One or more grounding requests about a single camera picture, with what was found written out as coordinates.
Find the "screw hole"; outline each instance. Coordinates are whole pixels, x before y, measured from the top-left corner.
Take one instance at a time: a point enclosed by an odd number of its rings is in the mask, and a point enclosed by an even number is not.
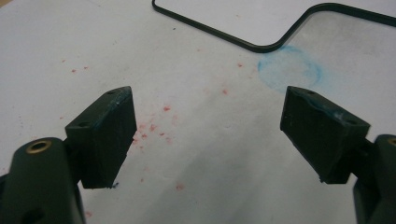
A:
[[[85,128],[85,127],[88,127],[88,126],[90,126],[90,123],[89,123],[89,122],[81,122],[81,123],[78,125],[78,127],[81,127],[81,128]]]
[[[22,218],[22,224],[35,224],[39,223],[44,218],[44,211],[41,208],[30,210],[25,213]]]
[[[47,150],[51,145],[51,141],[39,141],[35,142],[32,145],[30,145],[28,148],[26,148],[26,152],[29,154],[36,154],[40,153],[44,150]]]
[[[393,145],[394,147],[396,147],[396,138],[390,138],[388,139],[388,142]]]
[[[347,119],[347,120],[346,120],[346,123],[351,124],[351,125],[358,124],[358,123],[357,123],[355,120],[353,120],[353,119]]]

